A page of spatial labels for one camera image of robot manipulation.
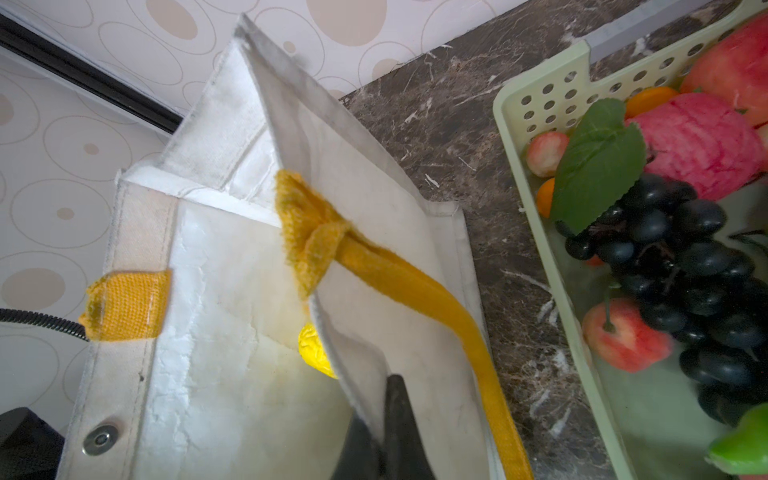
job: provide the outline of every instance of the green fruit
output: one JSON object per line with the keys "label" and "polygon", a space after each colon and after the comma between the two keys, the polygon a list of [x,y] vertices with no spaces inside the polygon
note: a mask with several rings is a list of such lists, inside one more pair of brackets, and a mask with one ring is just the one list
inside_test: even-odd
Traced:
{"label": "green fruit", "polygon": [[730,475],[768,473],[768,403],[750,409],[732,432],[712,442],[707,461]]}

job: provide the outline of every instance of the red apple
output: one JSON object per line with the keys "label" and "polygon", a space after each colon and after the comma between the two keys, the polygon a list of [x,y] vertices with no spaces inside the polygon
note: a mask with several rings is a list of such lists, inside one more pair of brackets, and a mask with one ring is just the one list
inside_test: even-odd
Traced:
{"label": "red apple", "polygon": [[593,306],[581,323],[587,345],[608,364],[634,373],[672,353],[672,337],[647,326],[633,300],[612,299],[609,307],[610,324],[605,322],[604,303]]}

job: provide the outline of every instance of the white fabric bag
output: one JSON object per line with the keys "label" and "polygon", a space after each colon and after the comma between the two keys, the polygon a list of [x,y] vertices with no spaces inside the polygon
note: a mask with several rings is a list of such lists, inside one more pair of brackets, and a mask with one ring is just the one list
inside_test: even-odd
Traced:
{"label": "white fabric bag", "polygon": [[[424,200],[370,133],[241,17],[160,160],[118,178],[104,272],[170,268],[170,298],[158,338],[89,347],[59,479],[328,478],[350,404],[379,431],[388,373],[406,381],[437,478],[503,477],[458,339],[337,263],[310,309],[351,371],[339,383],[301,359],[308,319],[273,207],[280,168],[442,283],[484,329],[458,204]],[[84,454],[105,423],[118,441]]]}

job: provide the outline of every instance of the small orange fruit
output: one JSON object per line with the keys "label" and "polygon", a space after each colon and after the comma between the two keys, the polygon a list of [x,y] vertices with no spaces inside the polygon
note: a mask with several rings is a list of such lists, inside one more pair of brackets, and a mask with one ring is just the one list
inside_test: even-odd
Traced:
{"label": "small orange fruit", "polygon": [[680,93],[677,90],[669,87],[646,88],[627,100],[627,113],[625,114],[625,117],[632,118],[639,114],[644,114],[661,104],[667,103],[679,94]]}
{"label": "small orange fruit", "polygon": [[605,265],[605,262],[603,260],[600,260],[600,257],[598,257],[597,255],[593,255],[591,259],[585,260],[584,263],[586,263],[589,266]]}
{"label": "small orange fruit", "polygon": [[552,195],[554,194],[554,178],[550,178],[541,185],[536,192],[536,210],[544,218],[549,218],[552,212]]}

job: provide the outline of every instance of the yellow velcro patch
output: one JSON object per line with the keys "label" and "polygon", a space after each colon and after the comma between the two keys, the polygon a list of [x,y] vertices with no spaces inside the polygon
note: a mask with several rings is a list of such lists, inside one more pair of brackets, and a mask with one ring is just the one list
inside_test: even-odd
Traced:
{"label": "yellow velcro patch", "polygon": [[331,369],[326,351],[317,336],[317,330],[312,323],[307,323],[299,332],[299,353],[307,365],[318,369],[331,378],[338,378]]}
{"label": "yellow velcro patch", "polygon": [[88,289],[80,323],[91,340],[118,342],[160,335],[170,291],[170,270],[113,272]]}

